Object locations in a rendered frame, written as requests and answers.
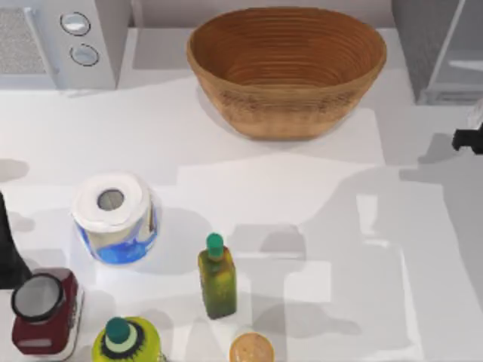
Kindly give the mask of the brown woven basket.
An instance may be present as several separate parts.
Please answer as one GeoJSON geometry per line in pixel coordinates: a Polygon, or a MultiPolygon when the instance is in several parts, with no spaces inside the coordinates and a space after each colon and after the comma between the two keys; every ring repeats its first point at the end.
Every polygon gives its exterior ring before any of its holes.
{"type": "Polygon", "coordinates": [[[321,8],[247,8],[192,31],[186,56],[223,120],[255,140],[310,140],[340,123],[382,71],[372,26],[321,8]]]}

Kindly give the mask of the white and blue paper roll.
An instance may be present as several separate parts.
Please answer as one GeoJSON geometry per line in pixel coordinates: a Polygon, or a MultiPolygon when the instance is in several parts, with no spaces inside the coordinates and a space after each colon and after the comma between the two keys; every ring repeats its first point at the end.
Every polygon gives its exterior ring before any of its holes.
{"type": "Polygon", "coordinates": [[[158,237],[151,189],[132,173],[101,173],[86,179],[74,197],[72,217],[89,253],[106,265],[139,262],[158,237]]]}

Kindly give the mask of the pale microwave oven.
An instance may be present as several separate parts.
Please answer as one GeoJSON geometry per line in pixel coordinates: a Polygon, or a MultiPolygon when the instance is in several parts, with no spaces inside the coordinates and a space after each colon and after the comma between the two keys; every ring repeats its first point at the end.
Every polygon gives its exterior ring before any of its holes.
{"type": "Polygon", "coordinates": [[[0,90],[79,91],[116,88],[122,69],[131,0],[0,0],[0,90]],[[79,12],[91,22],[84,36],[66,33],[60,16],[79,12]],[[71,47],[89,44],[95,66],[75,63],[71,47]]]}

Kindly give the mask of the yellow-green bottle with green cap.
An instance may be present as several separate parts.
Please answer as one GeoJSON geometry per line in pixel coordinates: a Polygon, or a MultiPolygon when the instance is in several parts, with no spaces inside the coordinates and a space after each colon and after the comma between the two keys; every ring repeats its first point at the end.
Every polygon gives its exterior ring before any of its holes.
{"type": "Polygon", "coordinates": [[[155,326],[141,317],[114,317],[100,331],[91,362],[167,362],[155,326]]]}

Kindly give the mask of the round grey microwave knob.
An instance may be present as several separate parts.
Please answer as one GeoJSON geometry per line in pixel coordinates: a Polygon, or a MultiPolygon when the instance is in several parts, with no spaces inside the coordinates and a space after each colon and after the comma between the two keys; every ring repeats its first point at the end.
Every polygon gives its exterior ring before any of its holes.
{"type": "Polygon", "coordinates": [[[80,44],[79,46],[71,47],[69,49],[69,55],[75,63],[85,67],[95,66],[100,60],[100,55],[97,50],[89,44],[80,44]]]}
{"type": "Polygon", "coordinates": [[[62,29],[73,36],[84,36],[91,30],[90,20],[82,13],[72,12],[60,16],[62,29]]]}

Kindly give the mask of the grey cabinet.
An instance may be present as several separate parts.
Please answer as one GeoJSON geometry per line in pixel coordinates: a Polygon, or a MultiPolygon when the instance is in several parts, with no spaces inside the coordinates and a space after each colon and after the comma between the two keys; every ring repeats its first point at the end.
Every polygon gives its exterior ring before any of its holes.
{"type": "Polygon", "coordinates": [[[392,15],[417,104],[483,98],[483,0],[392,0],[392,15]]]}

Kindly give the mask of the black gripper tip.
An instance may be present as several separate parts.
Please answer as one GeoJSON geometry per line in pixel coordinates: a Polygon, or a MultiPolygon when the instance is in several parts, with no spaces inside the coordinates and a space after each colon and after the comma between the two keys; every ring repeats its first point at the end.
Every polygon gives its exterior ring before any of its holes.
{"type": "Polygon", "coordinates": [[[5,200],[0,192],[0,290],[14,290],[32,277],[11,233],[5,200]]]}
{"type": "Polygon", "coordinates": [[[469,147],[475,155],[483,155],[483,124],[477,129],[456,129],[452,147],[455,151],[469,147]]]}

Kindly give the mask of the dark red jar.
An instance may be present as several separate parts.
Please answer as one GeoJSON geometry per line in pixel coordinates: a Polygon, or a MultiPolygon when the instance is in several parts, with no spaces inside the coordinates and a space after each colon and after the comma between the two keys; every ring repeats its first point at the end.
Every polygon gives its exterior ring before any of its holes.
{"type": "Polygon", "coordinates": [[[11,339],[31,361],[63,362],[76,345],[84,291],[69,268],[38,268],[14,289],[11,339]]]}

